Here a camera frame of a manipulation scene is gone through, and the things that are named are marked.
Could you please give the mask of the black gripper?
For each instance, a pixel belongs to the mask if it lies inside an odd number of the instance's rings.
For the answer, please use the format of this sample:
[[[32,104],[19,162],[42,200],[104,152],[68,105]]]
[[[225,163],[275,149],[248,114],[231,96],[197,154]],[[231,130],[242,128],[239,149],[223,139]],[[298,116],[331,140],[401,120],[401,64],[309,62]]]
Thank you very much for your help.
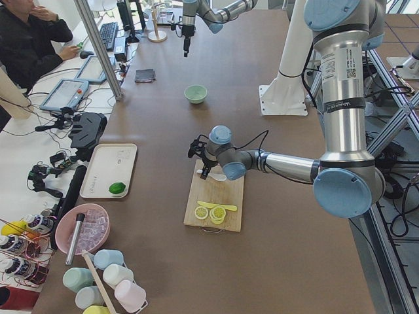
[[[207,170],[205,168],[200,170],[200,178],[206,180],[207,174],[210,173],[211,168],[217,166],[218,161],[212,160],[211,158],[208,158],[207,156],[203,156],[202,161],[204,163],[204,167],[206,167]]]
[[[191,45],[191,37],[195,33],[195,25],[194,24],[183,24],[181,34],[184,36],[183,41],[183,55],[185,58],[188,56],[188,52],[190,51]]]

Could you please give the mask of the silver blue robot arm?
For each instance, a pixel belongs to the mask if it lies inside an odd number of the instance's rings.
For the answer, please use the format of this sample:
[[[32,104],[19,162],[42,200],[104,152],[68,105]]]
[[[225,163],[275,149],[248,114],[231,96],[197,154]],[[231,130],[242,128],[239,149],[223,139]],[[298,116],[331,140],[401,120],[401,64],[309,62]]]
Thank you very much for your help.
[[[366,148],[362,55],[382,43],[385,11],[384,1],[308,1],[304,6],[304,21],[321,55],[325,153],[319,159],[240,150],[231,143],[230,130],[216,126],[199,151],[201,177],[215,166],[229,180],[250,169],[275,173],[311,184],[317,202],[334,216],[368,211],[386,184]]]
[[[184,57],[189,54],[197,16],[204,21],[212,33],[216,34],[222,30],[224,24],[235,20],[242,13],[253,10],[257,3],[257,0],[239,0],[214,11],[208,1],[184,1],[181,20],[181,35],[185,37],[183,44]]]

